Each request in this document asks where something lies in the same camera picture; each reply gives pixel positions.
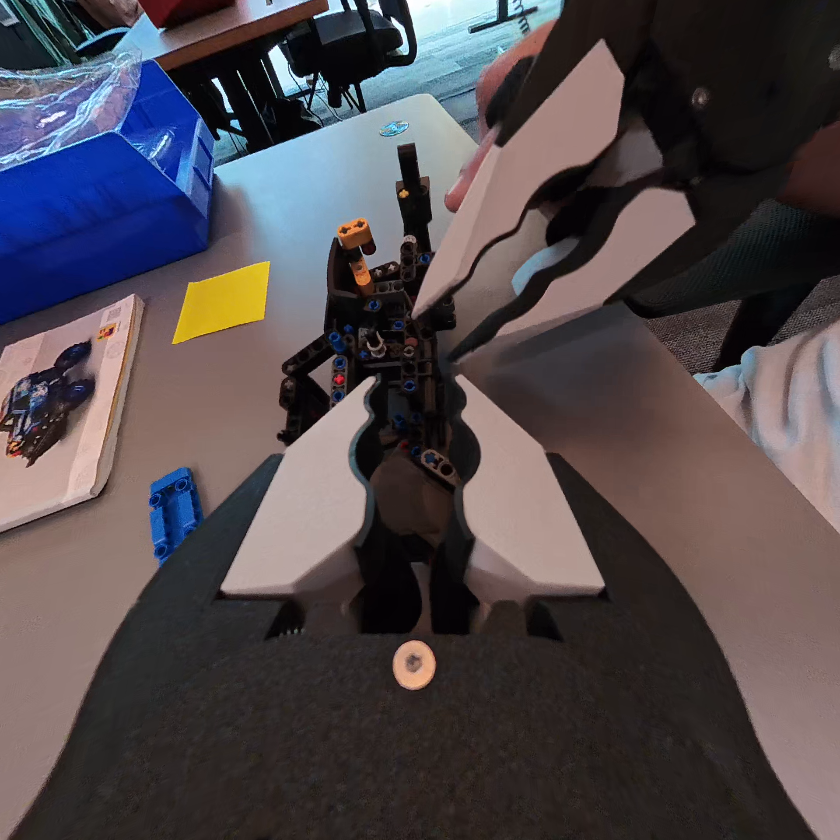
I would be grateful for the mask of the black office chair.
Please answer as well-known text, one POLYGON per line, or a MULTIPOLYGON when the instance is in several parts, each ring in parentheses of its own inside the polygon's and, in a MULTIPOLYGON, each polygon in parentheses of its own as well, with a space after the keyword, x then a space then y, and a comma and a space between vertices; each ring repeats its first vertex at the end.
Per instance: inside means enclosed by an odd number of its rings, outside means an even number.
POLYGON ((366 112, 361 84, 385 70, 409 67, 417 57, 417 37, 407 1, 341 2, 339 12, 323 14, 291 29, 279 44, 290 72, 318 79, 332 109, 343 102, 366 112))

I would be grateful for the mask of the person's right forearm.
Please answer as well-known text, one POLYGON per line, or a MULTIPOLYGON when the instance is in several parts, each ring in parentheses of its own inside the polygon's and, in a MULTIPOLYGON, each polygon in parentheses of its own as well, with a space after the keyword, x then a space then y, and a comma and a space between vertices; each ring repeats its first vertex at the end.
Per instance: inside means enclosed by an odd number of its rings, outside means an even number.
POLYGON ((794 155, 776 200, 839 218, 839 121, 819 129, 794 155))

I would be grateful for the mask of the dark mesh chair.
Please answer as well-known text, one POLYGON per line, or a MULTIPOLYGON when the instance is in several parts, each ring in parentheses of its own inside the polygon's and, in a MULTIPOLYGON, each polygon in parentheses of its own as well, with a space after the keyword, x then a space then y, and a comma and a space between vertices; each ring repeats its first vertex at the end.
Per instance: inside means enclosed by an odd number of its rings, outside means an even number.
POLYGON ((657 319, 738 301, 712 367, 718 372, 750 348, 768 345, 838 268, 837 217, 768 201, 708 257, 632 295, 626 304, 638 316, 657 319))

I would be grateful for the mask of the lego instruction booklet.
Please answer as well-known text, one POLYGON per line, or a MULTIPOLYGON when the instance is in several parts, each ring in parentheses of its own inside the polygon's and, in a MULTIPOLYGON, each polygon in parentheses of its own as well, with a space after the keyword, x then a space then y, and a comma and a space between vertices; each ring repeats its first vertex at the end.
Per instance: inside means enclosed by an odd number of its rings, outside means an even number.
POLYGON ((143 313, 131 295, 3 348, 1 532, 102 492, 143 313))

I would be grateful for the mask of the blue lego piece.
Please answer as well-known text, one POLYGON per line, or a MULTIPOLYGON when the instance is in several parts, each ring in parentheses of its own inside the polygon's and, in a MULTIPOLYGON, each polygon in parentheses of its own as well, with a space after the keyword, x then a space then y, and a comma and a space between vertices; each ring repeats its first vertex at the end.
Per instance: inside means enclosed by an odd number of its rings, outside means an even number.
POLYGON ((162 566, 204 519, 193 472, 181 467, 153 482, 149 506, 154 557, 162 566))

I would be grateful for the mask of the person's light blue clothing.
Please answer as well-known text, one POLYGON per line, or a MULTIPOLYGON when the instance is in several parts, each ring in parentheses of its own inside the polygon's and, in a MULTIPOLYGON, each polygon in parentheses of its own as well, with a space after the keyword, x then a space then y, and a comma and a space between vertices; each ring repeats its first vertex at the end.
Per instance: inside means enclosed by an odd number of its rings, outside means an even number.
POLYGON ((694 378, 839 530, 839 321, 694 378))

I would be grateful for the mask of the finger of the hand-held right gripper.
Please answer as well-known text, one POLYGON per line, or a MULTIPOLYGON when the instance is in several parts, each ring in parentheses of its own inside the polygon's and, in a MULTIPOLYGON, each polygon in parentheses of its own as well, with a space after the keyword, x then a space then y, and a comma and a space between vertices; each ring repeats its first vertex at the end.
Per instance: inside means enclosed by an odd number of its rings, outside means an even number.
POLYGON ((519 343, 601 307, 696 223, 685 192, 606 191, 585 234, 542 248, 513 274, 512 298, 449 353, 456 364, 494 340, 519 343))
POLYGON ((515 128, 510 113, 465 195, 418 292, 418 318, 473 275, 482 256, 515 235, 529 206, 552 179, 583 175, 617 139, 624 74, 606 41, 600 39, 562 81, 548 71, 559 64, 534 66, 526 93, 538 103, 515 128))

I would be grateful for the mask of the red box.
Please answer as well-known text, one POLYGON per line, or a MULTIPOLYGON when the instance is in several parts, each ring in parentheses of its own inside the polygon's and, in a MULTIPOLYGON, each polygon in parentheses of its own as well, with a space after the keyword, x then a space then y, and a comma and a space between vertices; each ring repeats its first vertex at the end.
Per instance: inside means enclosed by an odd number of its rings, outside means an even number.
POLYGON ((170 29, 234 6, 236 1, 138 1, 146 17, 157 29, 170 29))

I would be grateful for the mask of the dark blue chair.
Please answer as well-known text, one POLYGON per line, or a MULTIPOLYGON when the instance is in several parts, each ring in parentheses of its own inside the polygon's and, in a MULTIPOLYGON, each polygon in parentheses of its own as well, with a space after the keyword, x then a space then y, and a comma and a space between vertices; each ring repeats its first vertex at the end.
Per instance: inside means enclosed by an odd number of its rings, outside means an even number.
POLYGON ((76 47, 76 55, 82 60, 103 56, 112 51, 129 32, 129 28, 119 27, 89 37, 76 47))

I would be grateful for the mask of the black lego vehicle chassis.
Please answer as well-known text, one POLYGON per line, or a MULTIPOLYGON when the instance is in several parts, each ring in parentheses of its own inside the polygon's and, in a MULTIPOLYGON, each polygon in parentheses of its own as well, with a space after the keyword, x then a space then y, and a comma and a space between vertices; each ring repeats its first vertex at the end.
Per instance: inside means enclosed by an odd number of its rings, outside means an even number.
POLYGON ((380 441, 383 460, 371 481, 387 528, 413 558, 429 562, 445 536, 460 483, 449 456, 452 438, 438 335, 456 326, 446 297, 423 316, 413 310, 434 251, 431 185, 416 146, 397 147, 395 194, 403 233, 398 256, 378 266, 366 219, 338 226, 327 265, 322 334, 282 365, 279 405, 286 412, 277 438, 296 442, 369 377, 386 385, 380 441))

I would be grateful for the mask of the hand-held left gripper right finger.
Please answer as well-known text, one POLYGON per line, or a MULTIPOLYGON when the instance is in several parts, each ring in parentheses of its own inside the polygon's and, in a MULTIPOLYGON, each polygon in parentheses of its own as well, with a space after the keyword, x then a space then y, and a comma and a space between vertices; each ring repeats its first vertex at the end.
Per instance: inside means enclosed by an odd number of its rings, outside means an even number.
POLYGON ((463 485, 474 540, 465 583, 482 604, 595 596, 605 587, 590 548, 541 444, 465 376, 460 418, 478 444, 463 485))

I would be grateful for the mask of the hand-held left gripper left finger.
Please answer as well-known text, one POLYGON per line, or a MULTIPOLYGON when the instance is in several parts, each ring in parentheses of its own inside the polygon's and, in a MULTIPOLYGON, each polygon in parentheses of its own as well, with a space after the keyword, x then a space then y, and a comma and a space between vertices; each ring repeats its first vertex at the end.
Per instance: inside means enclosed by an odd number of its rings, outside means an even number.
POLYGON ((227 599, 348 605, 363 587, 355 545, 371 486, 354 459, 371 424, 369 377, 286 452, 220 586, 227 599))

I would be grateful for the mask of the clear plastic bag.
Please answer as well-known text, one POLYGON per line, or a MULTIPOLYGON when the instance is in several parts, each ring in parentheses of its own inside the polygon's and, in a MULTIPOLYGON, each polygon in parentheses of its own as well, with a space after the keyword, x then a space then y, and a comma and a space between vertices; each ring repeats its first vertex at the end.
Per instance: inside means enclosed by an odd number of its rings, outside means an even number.
POLYGON ((2 69, 2 172, 120 130, 140 101, 141 75, 131 48, 58 69, 2 69))

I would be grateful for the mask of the brown wooden desk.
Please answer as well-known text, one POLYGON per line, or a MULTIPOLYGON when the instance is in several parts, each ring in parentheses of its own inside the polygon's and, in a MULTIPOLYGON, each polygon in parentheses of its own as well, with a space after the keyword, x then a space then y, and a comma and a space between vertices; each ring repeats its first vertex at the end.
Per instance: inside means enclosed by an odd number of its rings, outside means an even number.
POLYGON ((327 1, 237 1, 232 6, 169 29, 144 15, 119 42, 163 70, 186 67, 229 49, 278 34, 329 10, 327 1))

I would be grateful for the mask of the blue plastic bin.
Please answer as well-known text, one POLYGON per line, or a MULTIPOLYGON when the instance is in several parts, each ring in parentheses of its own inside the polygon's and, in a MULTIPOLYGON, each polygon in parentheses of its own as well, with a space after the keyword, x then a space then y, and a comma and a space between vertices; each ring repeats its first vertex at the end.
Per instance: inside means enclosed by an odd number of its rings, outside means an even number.
POLYGON ((153 59, 118 128, 1 179, 1 323, 208 245, 214 137, 153 59))

